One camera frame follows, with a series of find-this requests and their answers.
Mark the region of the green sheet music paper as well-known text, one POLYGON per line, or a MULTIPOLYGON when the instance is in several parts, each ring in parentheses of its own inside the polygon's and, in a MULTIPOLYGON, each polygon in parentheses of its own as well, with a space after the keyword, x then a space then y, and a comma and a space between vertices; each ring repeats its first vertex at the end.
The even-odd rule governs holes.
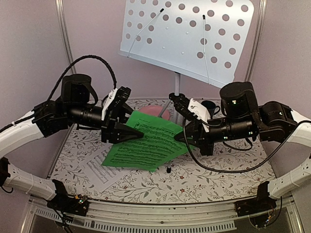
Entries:
POLYGON ((114 144, 102 166, 138 168, 154 172, 159 166, 188 152, 184 143, 174 139, 182 127, 156 116, 134 111, 126 123, 143 138, 114 144))

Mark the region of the grey perforated music stand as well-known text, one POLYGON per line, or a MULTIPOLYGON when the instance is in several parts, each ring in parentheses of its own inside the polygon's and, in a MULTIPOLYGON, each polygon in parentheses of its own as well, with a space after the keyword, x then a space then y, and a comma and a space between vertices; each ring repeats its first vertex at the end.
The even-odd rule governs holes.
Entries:
POLYGON ((249 0, 128 0, 120 55, 222 88, 235 80, 249 0))

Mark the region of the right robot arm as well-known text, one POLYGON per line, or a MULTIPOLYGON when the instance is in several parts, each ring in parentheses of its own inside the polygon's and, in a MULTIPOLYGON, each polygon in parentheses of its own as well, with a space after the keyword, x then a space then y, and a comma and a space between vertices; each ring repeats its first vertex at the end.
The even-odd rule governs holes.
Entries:
POLYGON ((246 139, 274 141, 279 146, 262 162, 267 162, 286 143, 310 147, 311 121, 297 111, 277 101, 258 105, 250 82, 233 82, 220 90, 219 106, 223 117, 213 118, 205 102, 185 95, 169 95, 175 110, 183 117, 183 130, 174 138, 187 147, 199 148, 201 155, 213 154, 217 142, 246 139))

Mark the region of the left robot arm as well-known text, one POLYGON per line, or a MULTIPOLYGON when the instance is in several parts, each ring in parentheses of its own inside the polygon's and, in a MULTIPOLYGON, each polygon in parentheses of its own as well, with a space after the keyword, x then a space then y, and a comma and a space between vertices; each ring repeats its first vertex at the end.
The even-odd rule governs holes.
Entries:
POLYGON ((100 130, 101 141, 117 144, 143 138, 144 134, 127 126, 133 109, 127 105, 130 88, 114 88, 102 107, 97 107, 98 96, 86 74, 65 76, 61 81, 61 95, 33 108, 19 120, 0 132, 0 185, 22 190, 54 202, 62 211, 72 207, 64 184, 45 180, 24 172, 5 157, 10 152, 41 138, 47 138, 76 124, 81 129, 100 130))

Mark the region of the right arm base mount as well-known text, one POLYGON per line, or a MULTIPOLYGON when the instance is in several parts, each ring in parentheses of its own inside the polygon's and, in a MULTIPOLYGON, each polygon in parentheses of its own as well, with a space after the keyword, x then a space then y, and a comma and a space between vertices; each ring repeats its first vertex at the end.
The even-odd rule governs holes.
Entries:
POLYGON ((251 217, 249 220, 256 228, 264 228, 269 225, 276 210, 276 200, 269 197, 269 182, 261 183, 257 188, 257 195, 254 198, 239 200, 234 203, 238 217, 258 214, 265 211, 272 211, 262 216, 251 217))

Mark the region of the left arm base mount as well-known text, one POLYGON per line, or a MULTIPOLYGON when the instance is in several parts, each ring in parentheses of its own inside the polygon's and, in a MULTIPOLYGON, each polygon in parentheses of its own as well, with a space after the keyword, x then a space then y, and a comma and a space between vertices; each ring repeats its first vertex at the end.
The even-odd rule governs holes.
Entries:
POLYGON ((55 186, 55 196, 47 200, 47 207, 78 216, 86 216, 89 208, 88 197, 78 194, 69 196, 64 184, 61 181, 52 180, 55 186))

